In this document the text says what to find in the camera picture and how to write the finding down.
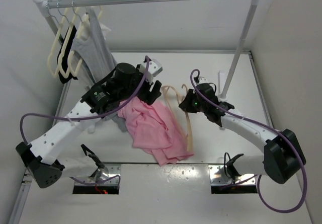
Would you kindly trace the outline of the beige plastic hanger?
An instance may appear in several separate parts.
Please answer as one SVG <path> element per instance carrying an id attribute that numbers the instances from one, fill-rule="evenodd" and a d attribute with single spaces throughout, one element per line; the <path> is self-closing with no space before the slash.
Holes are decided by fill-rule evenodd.
<path id="1" fill-rule="evenodd" d="M 188 93 L 188 88 L 182 84 L 181 88 Z M 176 125 L 179 127 L 179 132 L 187 144 L 187 151 L 193 151 L 193 133 L 189 114 L 179 108 L 179 104 L 183 102 L 185 95 L 182 95 L 173 86 L 165 85 L 161 88 L 165 102 L 170 109 Z"/>

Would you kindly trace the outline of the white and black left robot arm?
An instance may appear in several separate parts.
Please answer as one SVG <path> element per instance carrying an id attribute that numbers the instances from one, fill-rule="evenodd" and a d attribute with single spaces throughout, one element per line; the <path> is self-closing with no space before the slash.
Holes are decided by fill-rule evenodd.
<path id="1" fill-rule="evenodd" d="M 65 117 L 37 139 L 23 140 L 16 146 L 25 167 L 40 188 L 47 188 L 63 177 L 99 178 L 105 165 L 84 144 L 85 157 L 60 159 L 62 151 L 85 130 L 101 119 L 117 113 L 133 98 L 148 105 L 161 96 L 160 81 L 153 79 L 163 70 L 155 59 L 147 57 L 143 64 L 119 63 L 103 79 L 95 83 Z"/>

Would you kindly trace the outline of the pink t shirt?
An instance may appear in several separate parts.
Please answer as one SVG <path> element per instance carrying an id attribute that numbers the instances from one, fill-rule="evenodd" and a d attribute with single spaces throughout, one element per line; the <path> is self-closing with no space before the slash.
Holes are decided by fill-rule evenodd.
<path id="1" fill-rule="evenodd" d="M 160 166 L 176 164 L 194 155 L 187 150 L 181 126 L 162 102 L 148 105 L 135 97 L 117 115 L 125 120 L 133 147 L 154 156 Z"/>

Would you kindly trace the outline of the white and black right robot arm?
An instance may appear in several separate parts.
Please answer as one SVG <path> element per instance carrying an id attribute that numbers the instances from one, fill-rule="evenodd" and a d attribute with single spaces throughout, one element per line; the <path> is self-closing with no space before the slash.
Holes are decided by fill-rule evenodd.
<path id="1" fill-rule="evenodd" d="M 189 89 L 179 107 L 187 113 L 203 113 L 210 122 L 235 132 L 262 152 L 259 156 L 238 154 L 231 158 L 225 164 L 226 175 L 231 179 L 257 174 L 284 184 L 306 163 L 294 132 L 269 130 L 247 121 L 234 105 L 219 101 L 209 83 L 199 84 L 195 90 Z"/>

